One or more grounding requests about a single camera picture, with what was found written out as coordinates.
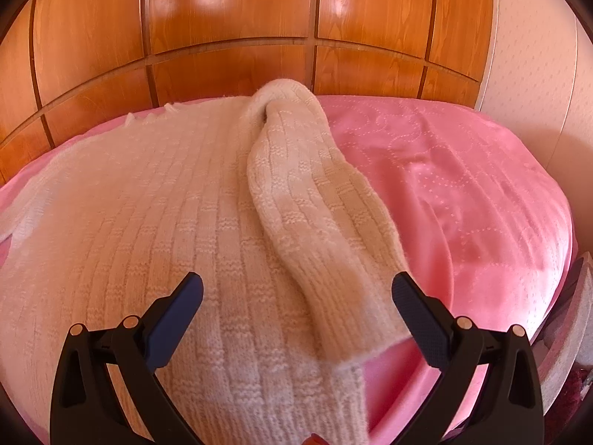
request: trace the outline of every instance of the pink fabric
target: pink fabric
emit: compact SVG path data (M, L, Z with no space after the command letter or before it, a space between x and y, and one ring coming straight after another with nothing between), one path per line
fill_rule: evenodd
M573 234L566 198L519 139L448 103L363 96L319 101L346 159L389 208L425 293L481 327L521 323L532 336L560 291ZM56 153L124 121L97 126L29 164L0 191L0 211ZM0 266L9 246L0 244ZM469 414L484 372L480 367L453 425ZM366 364L372 445L393 441L437 378L413 340Z

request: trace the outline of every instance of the wooden headboard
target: wooden headboard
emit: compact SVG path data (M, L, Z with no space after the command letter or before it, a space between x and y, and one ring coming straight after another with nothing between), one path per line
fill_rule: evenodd
M30 0L0 44L0 184L131 111L248 95L275 78L317 94L474 106L493 0Z

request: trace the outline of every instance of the cream sweater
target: cream sweater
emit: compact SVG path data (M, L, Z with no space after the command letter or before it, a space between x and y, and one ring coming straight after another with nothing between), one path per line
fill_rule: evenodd
M203 304L159 378L208 445L368 443L362 363L407 337L396 228L290 80L78 142L0 216L0 381L49 425L72 323L116 326L189 271ZM115 376L135 429L133 406Z

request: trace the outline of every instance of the sweater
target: sweater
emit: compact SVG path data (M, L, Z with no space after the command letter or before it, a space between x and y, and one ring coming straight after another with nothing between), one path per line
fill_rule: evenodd
M11 234L0 382L35 428L70 325L115 327L191 270L202 306L156 374L206 444L368 443L362 364L408 337L391 300L407 265L301 84L130 115L31 179L0 216Z

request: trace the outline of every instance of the knitted fabric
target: knitted fabric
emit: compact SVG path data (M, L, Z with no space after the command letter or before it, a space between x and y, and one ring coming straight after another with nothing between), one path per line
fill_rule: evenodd
M192 270L203 304L157 374L206 444L368 443L361 365L408 336L390 294L407 266L301 84L168 105L73 145L0 216L10 234L0 381L30 423L48 428L72 323L114 327Z

